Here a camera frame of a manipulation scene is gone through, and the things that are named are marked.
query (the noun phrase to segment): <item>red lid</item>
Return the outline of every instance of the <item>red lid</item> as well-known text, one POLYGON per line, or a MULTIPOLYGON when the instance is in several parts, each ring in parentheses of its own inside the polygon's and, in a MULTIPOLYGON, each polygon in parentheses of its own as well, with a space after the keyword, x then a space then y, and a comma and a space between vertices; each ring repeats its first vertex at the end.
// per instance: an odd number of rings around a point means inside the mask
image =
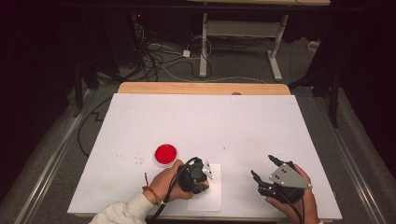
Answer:
POLYGON ((169 164, 176 159, 176 148, 169 144, 161 145, 155 151, 155 160, 160 164, 169 164))

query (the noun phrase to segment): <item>dark background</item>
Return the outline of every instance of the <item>dark background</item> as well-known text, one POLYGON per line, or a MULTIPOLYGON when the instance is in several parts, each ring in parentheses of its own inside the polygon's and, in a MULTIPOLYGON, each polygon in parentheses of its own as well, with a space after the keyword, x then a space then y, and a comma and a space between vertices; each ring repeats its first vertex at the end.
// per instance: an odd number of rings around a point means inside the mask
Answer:
MULTIPOLYGON (((362 3, 332 1, 332 5, 340 7, 362 3)), ((331 23, 327 17, 317 16, 315 20, 308 15, 290 16, 284 38, 293 41, 304 36, 323 40, 307 75, 312 76, 329 62, 335 62, 334 70, 341 72, 341 87, 395 176, 392 159, 396 149, 396 74, 393 67, 396 36, 390 28, 396 23, 392 14, 394 5, 390 0, 367 1, 361 13, 337 14, 331 23)), ((142 15, 151 30, 180 42, 188 42, 191 34, 200 30, 199 14, 146 12, 142 15), (167 22, 159 24, 164 16, 167 22)), ((83 21, 79 12, 64 11, 50 0, 1 3, 0 66, 4 95, 0 125, 0 200, 11 188, 40 138, 69 105, 66 94, 74 85, 76 62, 89 59, 98 65, 97 69, 117 72, 117 64, 135 56, 122 51, 121 46, 134 47, 127 29, 116 32, 117 27, 112 26, 121 24, 127 28, 124 16, 94 12, 87 13, 83 21), (100 45, 94 45, 92 39, 100 45), (119 45, 111 48, 111 43, 119 45)), ((230 15, 220 16, 227 19, 230 15)), ((93 70, 84 66, 82 75, 88 77, 93 70)), ((321 78, 309 85, 323 82, 329 80, 321 78)))

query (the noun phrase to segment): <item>hand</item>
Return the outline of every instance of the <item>hand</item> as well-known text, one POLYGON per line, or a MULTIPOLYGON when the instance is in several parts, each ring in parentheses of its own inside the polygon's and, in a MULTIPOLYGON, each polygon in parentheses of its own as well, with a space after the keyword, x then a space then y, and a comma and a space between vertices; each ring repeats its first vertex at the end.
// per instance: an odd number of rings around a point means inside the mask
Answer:
MULTIPOLYGON (((176 160, 175 163, 171 168, 166 168, 157 174, 149 186, 154 190, 154 192, 160 197, 163 201, 165 198, 166 193, 169 190, 170 183, 173 177, 177 174, 177 168, 183 165, 183 161, 176 160)), ((155 196, 149 191, 145 190, 143 194, 148 198, 152 203, 156 204, 157 201, 155 196)), ((171 192, 171 197, 169 198, 169 203, 172 202, 174 199, 190 199, 194 196, 192 192, 184 192, 178 183, 175 184, 171 192)))
MULTIPOLYGON (((295 170, 299 173, 304 179, 306 179, 309 183, 311 183, 311 179, 305 173, 305 171, 300 168, 298 165, 294 164, 295 170)), ((278 209, 279 211, 283 212, 289 220, 293 224, 299 224, 300 219, 297 217, 294 210, 288 205, 287 203, 281 203, 280 201, 276 200, 275 198, 267 197, 265 201, 270 203, 273 207, 278 209)), ((302 199, 299 199, 297 202, 294 203, 294 206, 300 212, 301 216, 304 218, 304 223, 306 224, 318 224, 320 222, 318 218, 318 209, 317 209, 317 202, 315 200, 315 196, 312 193, 312 189, 305 189, 304 196, 302 199)))

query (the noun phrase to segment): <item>person's right hand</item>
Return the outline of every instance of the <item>person's right hand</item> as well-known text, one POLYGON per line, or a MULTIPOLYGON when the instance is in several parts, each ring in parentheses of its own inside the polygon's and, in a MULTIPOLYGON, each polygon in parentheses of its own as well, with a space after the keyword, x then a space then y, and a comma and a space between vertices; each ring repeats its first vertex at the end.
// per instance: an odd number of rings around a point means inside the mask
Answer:
MULTIPOLYGON (((299 173, 304 179, 306 179, 309 183, 311 183, 311 179, 302 168, 300 168, 297 164, 294 164, 294 167, 297 173, 299 173)), ((297 214, 294 212, 294 210, 290 207, 289 204, 281 203, 280 201, 272 197, 266 197, 265 201, 270 203, 273 207, 275 207, 279 211, 283 212, 293 224, 300 223, 300 219, 298 218, 297 214)), ((294 206, 300 212, 302 218, 304 219, 305 224, 318 224, 320 222, 318 218, 317 202, 315 200, 314 194, 312 193, 312 189, 305 189, 303 198, 297 200, 297 202, 294 203, 294 206)))

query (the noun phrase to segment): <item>white sleeve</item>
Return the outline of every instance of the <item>white sleeve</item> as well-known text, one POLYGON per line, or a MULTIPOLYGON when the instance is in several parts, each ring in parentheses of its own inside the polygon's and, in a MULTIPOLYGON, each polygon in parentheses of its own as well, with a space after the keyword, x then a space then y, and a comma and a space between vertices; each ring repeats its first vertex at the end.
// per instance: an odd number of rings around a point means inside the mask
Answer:
POLYGON ((145 218, 154 207, 142 192, 137 192, 128 203, 113 203, 96 214, 91 224, 98 223, 146 223, 145 218))

